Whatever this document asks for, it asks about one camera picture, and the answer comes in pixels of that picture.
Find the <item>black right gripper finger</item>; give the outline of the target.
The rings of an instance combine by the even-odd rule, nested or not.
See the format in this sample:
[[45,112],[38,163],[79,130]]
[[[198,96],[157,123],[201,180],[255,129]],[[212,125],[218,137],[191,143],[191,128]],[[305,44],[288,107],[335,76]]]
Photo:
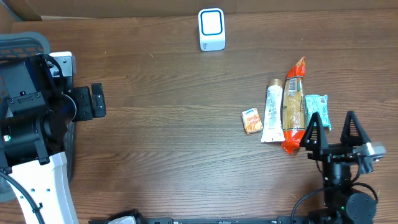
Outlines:
[[346,146],[362,146],[371,142],[354,111],[348,111],[346,114],[340,141]]
[[319,113],[312,114],[308,127],[301,139],[300,147],[312,152],[323,152],[328,149],[328,141]]

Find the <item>red spaghetti packet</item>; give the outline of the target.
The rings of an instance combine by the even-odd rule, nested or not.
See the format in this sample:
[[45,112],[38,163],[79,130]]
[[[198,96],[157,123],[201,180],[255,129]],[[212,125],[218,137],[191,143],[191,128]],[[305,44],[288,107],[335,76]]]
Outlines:
[[305,134],[305,99],[303,79],[306,72],[305,57],[302,57],[288,72],[282,105],[282,130],[285,140],[281,146],[286,153],[293,154],[300,147]]

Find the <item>teal wet wipes packet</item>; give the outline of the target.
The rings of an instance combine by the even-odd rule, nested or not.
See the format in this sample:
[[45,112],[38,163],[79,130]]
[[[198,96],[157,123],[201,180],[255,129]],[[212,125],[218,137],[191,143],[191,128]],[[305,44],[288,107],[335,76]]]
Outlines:
[[305,116],[307,126],[309,125],[312,114],[318,113],[321,117],[323,127],[332,129],[328,112],[328,95],[306,95],[305,96]]

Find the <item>white tube gold cap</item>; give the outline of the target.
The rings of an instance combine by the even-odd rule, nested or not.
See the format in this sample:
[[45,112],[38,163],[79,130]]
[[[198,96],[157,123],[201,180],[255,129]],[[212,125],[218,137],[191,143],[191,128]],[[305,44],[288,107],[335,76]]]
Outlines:
[[270,80],[266,93],[262,143],[283,142],[285,140],[281,120],[282,97],[282,81],[279,79]]

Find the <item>small orange tissue packet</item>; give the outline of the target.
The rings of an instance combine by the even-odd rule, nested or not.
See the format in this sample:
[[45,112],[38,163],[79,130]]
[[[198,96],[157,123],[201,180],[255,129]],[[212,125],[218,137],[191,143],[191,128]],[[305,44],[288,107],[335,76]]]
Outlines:
[[256,133],[263,129],[257,108],[251,108],[241,113],[243,126],[246,134]]

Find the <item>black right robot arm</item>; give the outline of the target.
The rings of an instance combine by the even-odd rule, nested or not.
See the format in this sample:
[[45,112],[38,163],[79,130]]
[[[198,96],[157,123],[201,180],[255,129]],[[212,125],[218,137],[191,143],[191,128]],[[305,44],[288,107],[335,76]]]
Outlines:
[[324,208],[308,213],[307,223],[372,223],[378,205],[376,191],[358,182],[361,175],[374,171],[374,162],[386,154],[381,142],[372,142],[357,119],[348,111],[340,142],[330,144],[319,113],[312,114],[300,146],[308,158],[322,164],[323,187],[303,196],[294,206],[290,221],[295,221],[299,205],[322,193]]

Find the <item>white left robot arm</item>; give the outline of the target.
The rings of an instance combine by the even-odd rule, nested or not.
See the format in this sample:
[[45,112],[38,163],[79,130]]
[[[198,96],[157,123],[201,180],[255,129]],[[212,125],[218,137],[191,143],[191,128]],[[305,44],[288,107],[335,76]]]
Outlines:
[[69,188],[75,124],[106,115],[100,83],[75,87],[70,52],[1,64],[1,177],[27,223],[76,223]]

